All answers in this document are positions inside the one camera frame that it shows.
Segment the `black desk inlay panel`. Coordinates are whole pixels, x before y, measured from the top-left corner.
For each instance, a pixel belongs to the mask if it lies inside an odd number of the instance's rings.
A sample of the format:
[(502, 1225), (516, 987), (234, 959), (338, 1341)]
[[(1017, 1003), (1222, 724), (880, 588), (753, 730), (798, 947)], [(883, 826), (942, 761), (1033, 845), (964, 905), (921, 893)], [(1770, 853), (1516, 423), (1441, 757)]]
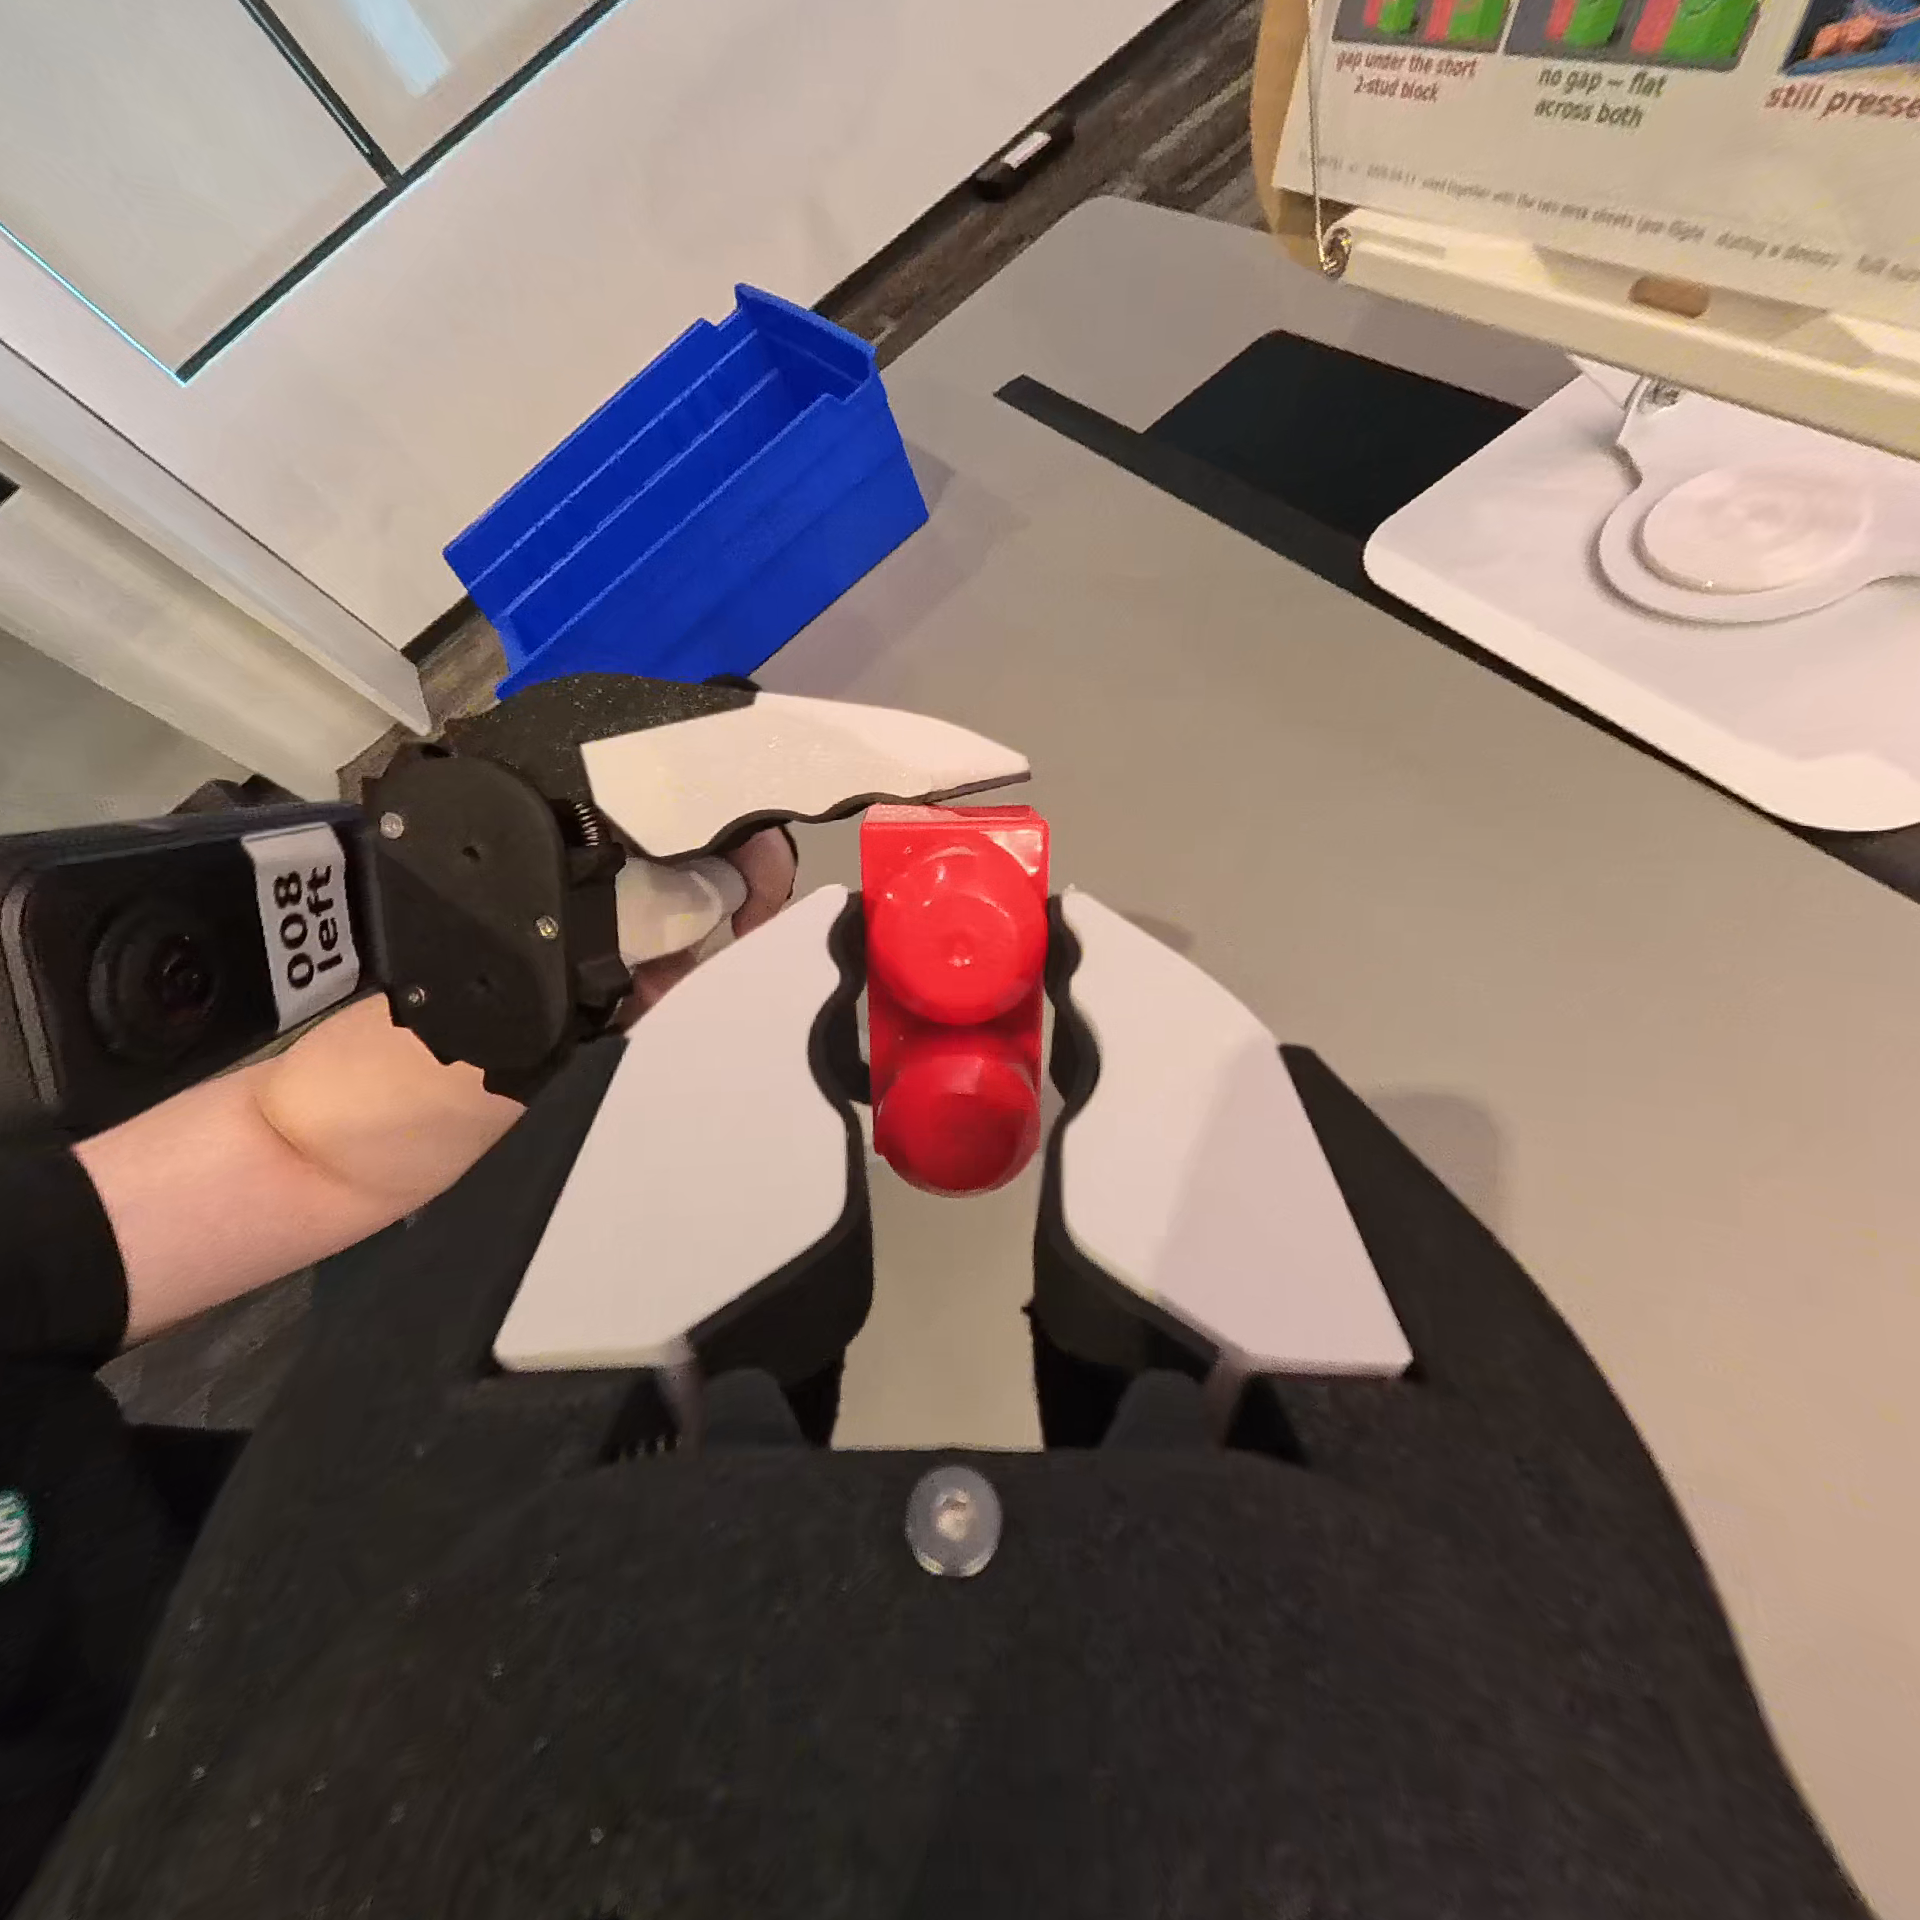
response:
[(1130, 428), (1017, 375), (997, 401), (1313, 576), (1377, 602), (1363, 548), (1523, 410), (1377, 359), (1269, 331)]

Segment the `grey desk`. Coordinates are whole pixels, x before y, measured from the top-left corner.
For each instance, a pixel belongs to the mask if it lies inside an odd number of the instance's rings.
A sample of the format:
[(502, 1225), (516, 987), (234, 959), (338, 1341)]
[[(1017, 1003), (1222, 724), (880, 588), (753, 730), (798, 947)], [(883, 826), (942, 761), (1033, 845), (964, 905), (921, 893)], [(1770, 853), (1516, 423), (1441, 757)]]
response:
[(1915, 1915), (1915, 905), (989, 401), (1041, 525), (856, 691), (966, 692), (1069, 876), (1292, 1040), (1409, 1384), (1277, 1457), (676, 1469), (713, 1915)]

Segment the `person's black jacket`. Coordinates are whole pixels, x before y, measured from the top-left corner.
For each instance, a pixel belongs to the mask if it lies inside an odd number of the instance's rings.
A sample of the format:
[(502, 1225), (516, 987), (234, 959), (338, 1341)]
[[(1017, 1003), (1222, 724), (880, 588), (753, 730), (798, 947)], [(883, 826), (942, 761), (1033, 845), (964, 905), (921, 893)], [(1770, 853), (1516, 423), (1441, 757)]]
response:
[(246, 1428), (130, 1425), (97, 1373), (5, 1361), (5, 1911), (117, 1740), (246, 1443)]

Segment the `printed instruction sheet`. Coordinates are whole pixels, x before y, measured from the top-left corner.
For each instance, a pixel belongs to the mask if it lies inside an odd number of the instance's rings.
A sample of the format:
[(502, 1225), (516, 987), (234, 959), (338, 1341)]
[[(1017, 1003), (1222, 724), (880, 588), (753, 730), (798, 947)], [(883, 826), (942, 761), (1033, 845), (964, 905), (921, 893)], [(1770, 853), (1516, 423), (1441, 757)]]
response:
[(1915, 2), (1313, 4), (1275, 187), (1913, 327)]

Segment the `red block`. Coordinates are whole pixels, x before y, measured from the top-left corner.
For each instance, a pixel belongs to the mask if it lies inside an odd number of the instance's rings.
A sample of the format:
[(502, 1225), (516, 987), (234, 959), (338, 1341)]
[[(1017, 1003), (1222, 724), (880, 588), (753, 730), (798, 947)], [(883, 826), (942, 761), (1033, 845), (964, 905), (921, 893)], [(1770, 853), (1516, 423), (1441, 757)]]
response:
[(1041, 1146), (1050, 826), (875, 805), (857, 851), (873, 1146), (925, 1193), (1002, 1188)]

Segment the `small black floor device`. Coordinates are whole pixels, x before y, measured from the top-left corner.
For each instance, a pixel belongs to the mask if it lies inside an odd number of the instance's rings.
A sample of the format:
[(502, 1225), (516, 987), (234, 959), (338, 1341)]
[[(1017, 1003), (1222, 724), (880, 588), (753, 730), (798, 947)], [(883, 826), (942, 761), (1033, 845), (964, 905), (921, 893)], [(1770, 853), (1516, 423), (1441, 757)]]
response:
[(1075, 115), (1054, 109), (984, 163), (966, 181), (966, 189), (980, 202), (1009, 202), (1067, 155), (1073, 141)]

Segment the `blue plastic bin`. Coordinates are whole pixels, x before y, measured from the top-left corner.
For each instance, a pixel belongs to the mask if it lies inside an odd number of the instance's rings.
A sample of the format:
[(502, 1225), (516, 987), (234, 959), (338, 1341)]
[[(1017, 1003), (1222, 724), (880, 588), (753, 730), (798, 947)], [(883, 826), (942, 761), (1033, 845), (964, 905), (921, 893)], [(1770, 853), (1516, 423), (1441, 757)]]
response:
[(589, 673), (748, 679), (925, 522), (875, 348), (742, 283), (443, 559), (506, 701)]

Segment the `large gridded window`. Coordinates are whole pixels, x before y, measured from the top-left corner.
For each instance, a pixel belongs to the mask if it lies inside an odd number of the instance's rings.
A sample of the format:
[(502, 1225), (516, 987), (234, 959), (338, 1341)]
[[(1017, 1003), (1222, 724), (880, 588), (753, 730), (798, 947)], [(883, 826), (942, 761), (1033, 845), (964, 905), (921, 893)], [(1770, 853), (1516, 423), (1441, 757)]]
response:
[(5, 2), (5, 242), (188, 381), (616, 2)]

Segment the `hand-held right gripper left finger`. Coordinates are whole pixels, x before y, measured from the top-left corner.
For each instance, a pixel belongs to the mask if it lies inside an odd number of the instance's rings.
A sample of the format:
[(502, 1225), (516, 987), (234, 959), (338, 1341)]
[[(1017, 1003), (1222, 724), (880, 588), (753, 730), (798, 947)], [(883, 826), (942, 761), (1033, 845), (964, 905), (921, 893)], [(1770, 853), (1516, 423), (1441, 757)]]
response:
[(493, 1338), (514, 1385), (637, 1385), (702, 1423), (731, 1371), (828, 1437), (873, 1308), (862, 916), (826, 885), (694, 967), (619, 1045)]

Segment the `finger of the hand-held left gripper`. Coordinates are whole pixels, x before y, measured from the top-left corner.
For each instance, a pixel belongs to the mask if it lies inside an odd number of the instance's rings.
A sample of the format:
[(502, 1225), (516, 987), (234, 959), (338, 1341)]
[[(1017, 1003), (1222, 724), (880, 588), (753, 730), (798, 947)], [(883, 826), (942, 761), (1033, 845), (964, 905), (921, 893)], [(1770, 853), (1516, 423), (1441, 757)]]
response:
[(746, 704), (580, 747), (589, 803), (651, 860), (878, 803), (940, 803), (1032, 778), (1024, 755), (916, 712), (757, 692)]

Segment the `person's left forearm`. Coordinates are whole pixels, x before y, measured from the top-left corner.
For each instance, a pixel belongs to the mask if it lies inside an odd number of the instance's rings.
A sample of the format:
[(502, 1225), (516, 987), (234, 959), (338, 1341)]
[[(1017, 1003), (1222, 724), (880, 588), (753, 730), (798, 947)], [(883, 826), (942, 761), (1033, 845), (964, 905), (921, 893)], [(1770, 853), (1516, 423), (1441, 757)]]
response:
[(269, 1125), (262, 1074), (80, 1143), (5, 1147), (5, 1361), (101, 1365), (324, 1258), (338, 1193)]

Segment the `rounded wooden board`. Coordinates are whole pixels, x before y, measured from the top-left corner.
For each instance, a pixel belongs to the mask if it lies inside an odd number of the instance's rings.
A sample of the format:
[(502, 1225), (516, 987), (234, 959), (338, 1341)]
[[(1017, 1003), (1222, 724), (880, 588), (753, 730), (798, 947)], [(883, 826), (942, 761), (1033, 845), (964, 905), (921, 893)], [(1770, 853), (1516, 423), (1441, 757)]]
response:
[(1250, 92), (1254, 192), (1269, 234), (1299, 267), (1322, 271), (1322, 215), (1315, 195), (1281, 183), (1281, 161), (1292, 124), (1306, 129), (1296, 105), (1300, 71), (1313, 49), (1313, 2), (1265, 2)]

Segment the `person's left hand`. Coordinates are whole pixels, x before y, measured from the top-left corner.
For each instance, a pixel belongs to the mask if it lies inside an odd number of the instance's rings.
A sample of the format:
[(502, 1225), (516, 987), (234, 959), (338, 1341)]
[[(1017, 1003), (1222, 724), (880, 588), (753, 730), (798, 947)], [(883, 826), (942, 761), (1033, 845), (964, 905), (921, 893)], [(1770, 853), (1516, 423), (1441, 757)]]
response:
[[(683, 866), (634, 855), (616, 880), (616, 932), (630, 993), (622, 1034), (669, 995), (722, 940), (741, 940), (794, 896), (800, 858), (787, 827), (753, 833), (725, 855)], [(502, 1139), (521, 1104), (481, 1071), (438, 1063), (385, 1000), (361, 1000), (266, 1063), (257, 1107), (301, 1164), (371, 1203), (382, 1225), (450, 1188)]]

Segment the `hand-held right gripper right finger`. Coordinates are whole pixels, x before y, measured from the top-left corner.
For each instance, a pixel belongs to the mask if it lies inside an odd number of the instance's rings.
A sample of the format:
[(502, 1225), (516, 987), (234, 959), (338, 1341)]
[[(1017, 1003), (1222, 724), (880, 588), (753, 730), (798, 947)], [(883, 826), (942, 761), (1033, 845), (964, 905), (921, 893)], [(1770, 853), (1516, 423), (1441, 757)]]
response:
[(1032, 1315), (1104, 1377), (1400, 1380), (1413, 1348), (1283, 1045), (1077, 887), (1048, 903), (1050, 1129)]

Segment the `white document stand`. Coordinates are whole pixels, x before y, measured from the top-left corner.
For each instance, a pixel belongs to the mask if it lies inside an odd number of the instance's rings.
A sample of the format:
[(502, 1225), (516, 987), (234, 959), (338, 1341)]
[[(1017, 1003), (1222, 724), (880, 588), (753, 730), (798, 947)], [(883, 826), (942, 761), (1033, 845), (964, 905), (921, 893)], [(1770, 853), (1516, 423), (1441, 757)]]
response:
[(1915, 322), (1369, 208), (1288, 251), (1574, 369), (1382, 520), (1373, 586), (1786, 826), (1915, 827)]

